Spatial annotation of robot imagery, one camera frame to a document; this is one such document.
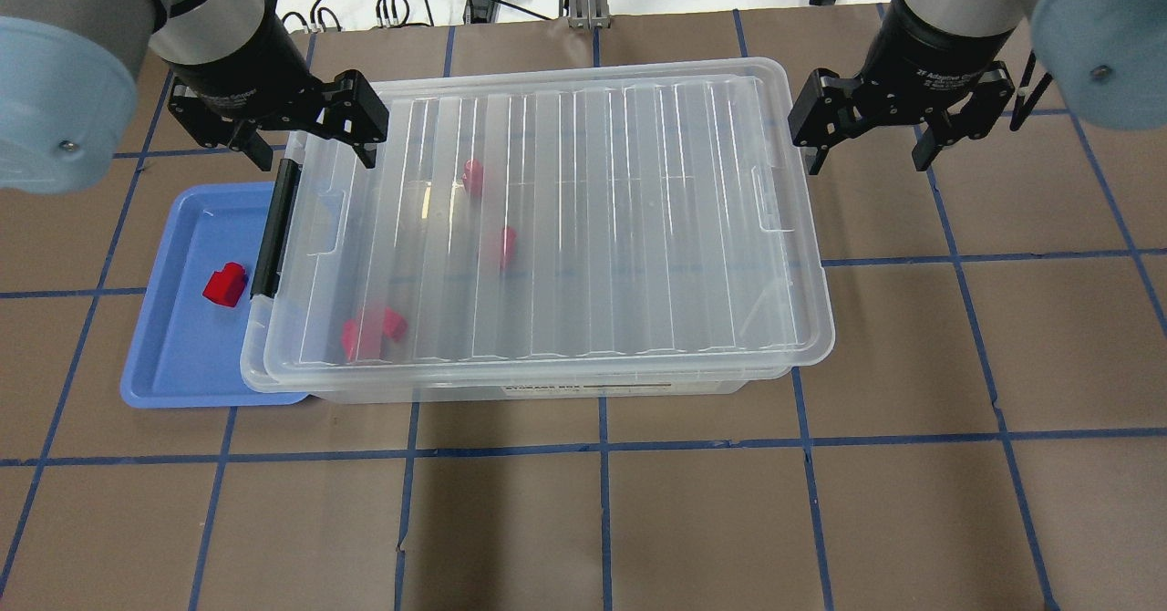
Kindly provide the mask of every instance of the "robotic arm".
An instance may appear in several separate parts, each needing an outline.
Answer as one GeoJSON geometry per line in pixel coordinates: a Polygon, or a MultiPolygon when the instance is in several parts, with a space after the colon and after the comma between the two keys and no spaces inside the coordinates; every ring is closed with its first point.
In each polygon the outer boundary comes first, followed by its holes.
{"type": "Polygon", "coordinates": [[[1022,15],[1077,115],[1126,129],[1167,122],[1167,0],[892,0],[858,75],[817,69],[795,100],[790,132],[810,174],[832,146],[878,126],[927,125],[917,170],[987,136],[1014,93],[994,58],[1022,15]]]}
{"type": "Polygon", "coordinates": [[[324,83],[265,0],[0,0],[0,187],[79,190],[106,171],[147,45],[175,73],[167,107],[205,147],[268,169],[258,129],[305,129],[373,166],[389,112],[349,70],[324,83]]]}

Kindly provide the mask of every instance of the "container label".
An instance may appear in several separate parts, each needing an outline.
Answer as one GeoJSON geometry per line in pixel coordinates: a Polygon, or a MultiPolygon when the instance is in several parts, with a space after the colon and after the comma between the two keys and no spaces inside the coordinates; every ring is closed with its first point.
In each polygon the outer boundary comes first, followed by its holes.
{"type": "Polygon", "coordinates": [[[634,382],[628,386],[502,386],[516,395],[699,395],[717,391],[717,382],[634,382]]]}

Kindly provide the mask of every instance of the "blue tape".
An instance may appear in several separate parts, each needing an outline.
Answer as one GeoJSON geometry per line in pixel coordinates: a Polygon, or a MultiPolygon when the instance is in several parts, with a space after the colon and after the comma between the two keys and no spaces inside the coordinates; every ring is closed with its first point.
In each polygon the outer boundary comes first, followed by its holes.
{"type": "MultiPolygon", "coordinates": [[[[916,139],[920,139],[920,126],[913,126],[916,139]]],[[[997,429],[1005,450],[1005,462],[1008,465],[1009,478],[1013,482],[1013,492],[1016,494],[1018,508],[1021,512],[1021,524],[1025,527],[1026,540],[1029,543],[1029,554],[1033,557],[1034,569],[1037,574],[1037,583],[1041,587],[1041,595],[1046,599],[1046,606],[1056,611],[1057,602],[1054,599],[1054,591],[1049,584],[1049,575],[1046,571],[1046,561],[1041,554],[1041,546],[1037,542],[1037,532],[1034,529],[1033,518],[1029,514],[1029,503],[1026,498],[1025,486],[1021,483],[1021,470],[1018,469],[1016,456],[1013,454],[1013,443],[1009,440],[1008,423],[1005,422],[1005,413],[998,407],[997,381],[993,379],[993,370],[988,364],[988,352],[985,349],[985,338],[980,332],[980,321],[977,319],[977,309],[972,303],[972,294],[969,290],[969,282],[965,279],[963,258],[956,245],[956,237],[952,225],[949,222],[948,211],[944,208],[944,197],[936,180],[936,171],[928,167],[928,183],[932,190],[932,199],[936,203],[936,211],[941,219],[941,227],[944,229],[944,240],[948,241],[949,257],[952,259],[952,267],[956,271],[957,283],[960,288],[960,299],[964,302],[964,311],[972,329],[972,340],[977,346],[977,358],[980,360],[980,371],[985,378],[985,387],[988,389],[988,400],[992,403],[993,415],[997,416],[997,429]]]]}
{"type": "Polygon", "coordinates": [[[1151,274],[1147,274],[1147,267],[1142,262],[1141,253],[1137,246],[1134,246],[1134,237],[1131,234],[1131,230],[1127,229],[1126,220],[1123,219],[1123,212],[1118,208],[1118,201],[1110,190],[1110,184],[1106,182],[1106,175],[1103,173],[1102,166],[1095,156],[1093,149],[1090,146],[1090,140],[1086,139],[1085,131],[1082,129],[1082,122],[1074,113],[1070,115],[1070,122],[1074,124],[1074,132],[1077,133],[1078,142],[1082,145],[1083,153],[1085,153],[1086,160],[1090,161],[1090,168],[1093,170],[1095,177],[1098,180],[1098,187],[1102,187],[1102,192],[1106,196],[1106,204],[1110,205],[1110,211],[1114,217],[1114,224],[1118,224],[1118,230],[1123,233],[1123,240],[1126,241],[1126,248],[1130,251],[1130,257],[1134,259],[1134,267],[1139,271],[1139,279],[1142,279],[1142,287],[1146,288],[1147,299],[1151,300],[1151,308],[1154,309],[1155,319],[1159,319],[1159,330],[1162,331],[1163,337],[1167,337],[1167,316],[1163,315],[1162,303],[1159,303],[1159,295],[1155,294],[1154,282],[1151,280],[1151,274]]]}
{"type": "Polygon", "coordinates": [[[446,31],[446,62],[442,64],[441,76],[449,77],[450,68],[454,66],[454,26],[449,26],[446,31]]]}
{"type": "Polygon", "coordinates": [[[107,290],[35,290],[0,292],[0,300],[54,300],[61,296],[133,296],[145,295],[146,287],[113,287],[107,290]]]}
{"type": "Polygon", "coordinates": [[[223,428],[223,443],[219,445],[215,483],[211,485],[211,499],[207,505],[207,520],[203,522],[203,538],[198,541],[198,559],[195,561],[195,576],[190,582],[190,601],[187,611],[198,608],[198,596],[203,590],[203,571],[207,568],[207,553],[211,547],[211,532],[215,528],[215,513],[218,511],[219,492],[223,490],[223,473],[226,470],[226,457],[231,452],[231,437],[235,435],[235,420],[239,408],[231,407],[226,413],[226,427],[223,428]]]}
{"type": "Polygon", "coordinates": [[[806,498],[810,503],[810,522],[815,532],[815,554],[818,556],[818,578],[823,587],[823,606],[834,611],[834,592],[831,589],[831,569],[826,560],[826,538],[823,534],[823,514],[818,506],[818,483],[815,480],[815,442],[806,419],[806,400],[803,398],[802,372],[795,367],[790,372],[795,389],[795,407],[798,410],[798,436],[803,450],[803,469],[806,472],[806,498]]]}
{"type": "Polygon", "coordinates": [[[592,68],[600,68],[600,28],[592,28],[592,68]]]}
{"type": "Polygon", "coordinates": [[[733,26],[738,30],[738,50],[742,57],[749,56],[749,48],[746,47],[746,30],[741,27],[741,12],[733,10],[733,26]]]}
{"type": "Polygon", "coordinates": [[[413,465],[417,463],[418,415],[421,403],[410,408],[410,436],[406,442],[405,475],[401,478],[401,518],[397,528],[397,560],[393,567],[393,611],[401,611],[405,591],[405,536],[410,533],[410,511],[413,504],[413,465]]]}
{"type": "Polygon", "coordinates": [[[813,445],[930,445],[948,443],[987,443],[1000,440],[1000,433],[934,433],[924,436],[838,436],[812,437],[813,445]]]}
{"type": "Polygon", "coordinates": [[[312,70],[312,58],[316,55],[316,33],[308,36],[308,51],[303,55],[303,63],[312,70]]]}
{"type": "Polygon", "coordinates": [[[600,420],[600,555],[603,574],[603,611],[612,611],[612,475],[608,450],[608,400],[600,398],[596,415],[600,420]]]}

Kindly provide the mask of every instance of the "red block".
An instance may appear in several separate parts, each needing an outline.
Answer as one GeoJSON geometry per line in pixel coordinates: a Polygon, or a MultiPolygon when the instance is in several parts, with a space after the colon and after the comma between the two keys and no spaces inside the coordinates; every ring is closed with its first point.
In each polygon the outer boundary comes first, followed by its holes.
{"type": "Polygon", "coordinates": [[[341,329],[341,345],[344,349],[344,357],[348,361],[354,361],[357,358],[358,332],[361,332],[361,328],[354,319],[345,321],[344,328],[341,329]]]}
{"type": "Polygon", "coordinates": [[[341,329],[341,346],[344,349],[344,357],[348,361],[376,360],[382,358],[382,338],[389,337],[393,342],[400,342],[408,331],[408,323],[404,316],[398,315],[392,308],[385,308],[384,312],[369,309],[364,312],[364,331],[356,319],[345,321],[341,329]]]}
{"type": "Polygon", "coordinates": [[[466,187],[468,195],[481,198],[483,184],[482,162],[475,159],[466,160],[466,166],[462,166],[462,187],[466,187]]]}
{"type": "Polygon", "coordinates": [[[389,337],[393,342],[400,342],[401,337],[405,337],[405,331],[408,331],[408,323],[405,322],[405,317],[397,315],[392,308],[385,308],[385,325],[383,332],[385,337],[389,337]]]}
{"type": "Polygon", "coordinates": [[[221,307],[233,308],[239,302],[244,288],[247,286],[247,272],[237,261],[226,262],[222,269],[211,274],[207,287],[203,287],[203,296],[209,302],[221,304],[221,307]]]}
{"type": "Polygon", "coordinates": [[[518,240],[518,233],[508,225],[506,229],[503,229],[503,253],[498,261],[499,269],[506,269],[510,266],[510,261],[515,257],[515,240],[518,240]]]}

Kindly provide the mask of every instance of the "transparent lid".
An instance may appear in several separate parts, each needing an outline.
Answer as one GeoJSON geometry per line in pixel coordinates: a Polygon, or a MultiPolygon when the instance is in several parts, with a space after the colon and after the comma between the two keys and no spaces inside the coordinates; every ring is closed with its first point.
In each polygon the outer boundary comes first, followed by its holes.
{"type": "Polygon", "coordinates": [[[378,83],[377,166],[298,134],[261,391],[767,379],[834,340],[764,58],[378,83]]]}

